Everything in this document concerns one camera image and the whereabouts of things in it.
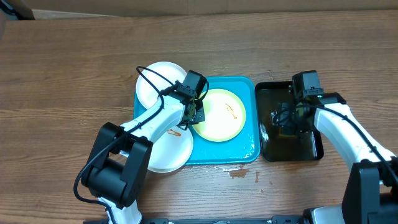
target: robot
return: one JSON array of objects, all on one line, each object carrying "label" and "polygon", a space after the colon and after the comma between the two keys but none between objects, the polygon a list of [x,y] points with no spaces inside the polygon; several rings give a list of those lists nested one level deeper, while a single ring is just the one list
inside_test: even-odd
[{"label": "robot", "polygon": [[[142,76],[140,69],[156,73],[137,67]],[[143,78],[159,94],[156,104],[140,117],[121,126],[106,123],[97,135],[86,166],[76,178],[76,197],[105,206],[108,214],[107,220],[83,223],[398,223],[398,159],[357,122],[343,97],[338,93],[324,93],[316,71],[293,76],[290,92],[294,103],[281,103],[272,114],[272,120],[283,132],[299,136],[316,129],[331,141],[351,172],[341,205],[308,208],[302,215],[276,215],[262,219],[143,218],[136,199],[144,186],[153,143],[173,126],[187,129],[189,125],[204,121],[201,101],[205,94],[201,98],[199,96],[206,85],[208,90],[206,78],[191,70],[183,83],[169,82],[170,87],[162,91],[156,89],[145,76]],[[125,165],[110,159],[109,153],[127,156]],[[98,200],[79,196],[77,185],[80,179]],[[381,184],[392,187],[391,193],[380,194]]]}]

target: plate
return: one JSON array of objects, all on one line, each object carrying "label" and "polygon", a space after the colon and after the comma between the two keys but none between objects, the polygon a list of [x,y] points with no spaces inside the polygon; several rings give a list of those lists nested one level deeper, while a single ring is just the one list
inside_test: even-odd
[{"label": "plate", "polygon": [[222,89],[209,90],[203,99],[203,108],[206,120],[193,125],[193,128],[204,139],[227,141],[242,131],[246,110],[241,99],[234,93]]},{"label": "plate", "polygon": [[191,131],[172,127],[152,146],[148,169],[158,173],[175,171],[188,161],[192,149]]},{"label": "plate", "polygon": [[[182,83],[187,76],[186,71],[182,67],[172,62],[156,62],[152,65],[149,65],[147,68],[163,75],[173,84],[177,80]],[[151,81],[156,88],[159,89],[159,91],[170,86],[169,82],[148,70],[143,70],[142,74],[145,75],[145,77],[147,77],[149,81]],[[144,106],[145,109],[149,109],[157,101],[158,96],[156,91],[141,76],[139,76],[137,79],[136,92],[139,102]]]}]

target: black tray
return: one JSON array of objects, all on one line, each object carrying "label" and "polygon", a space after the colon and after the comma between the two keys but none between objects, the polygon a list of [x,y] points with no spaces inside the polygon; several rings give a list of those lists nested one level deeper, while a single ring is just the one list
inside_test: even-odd
[{"label": "black tray", "polygon": [[265,160],[309,161],[323,157],[323,145],[319,131],[297,136],[279,136],[278,128],[272,125],[271,112],[279,103],[293,102],[288,92],[291,81],[263,82],[256,85],[256,103],[259,117],[261,153]]}]

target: pale yellow plate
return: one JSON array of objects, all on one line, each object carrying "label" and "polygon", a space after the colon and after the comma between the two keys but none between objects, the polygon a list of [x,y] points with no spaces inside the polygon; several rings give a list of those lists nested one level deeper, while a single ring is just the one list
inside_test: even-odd
[{"label": "pale yellow plate", "polygon": [[203,107],[205,121],[193,125],[193,128],[204,139],[227,141],[242,131],[246,110],[241,99],[234,93],[222,89],[209,90],[203,99]]}]

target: wooden table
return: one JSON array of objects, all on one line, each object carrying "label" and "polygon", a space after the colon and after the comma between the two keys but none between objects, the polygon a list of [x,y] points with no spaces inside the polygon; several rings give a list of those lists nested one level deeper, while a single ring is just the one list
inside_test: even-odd
[{"label": "wooden table", "polygon": [[[99,128],[132,119],[134,68],[158,61],[255,84],[318,70],[325,90],[340,93],[398,154],[398,11],[8,22],[0,42],[1,223],[105,217],[103,207],[74,197],[73,181]],[[339,204],[348,169],[323,143],[320,161],[259,157],[149,172],[139,209],[146,217],[245,218]]]}]

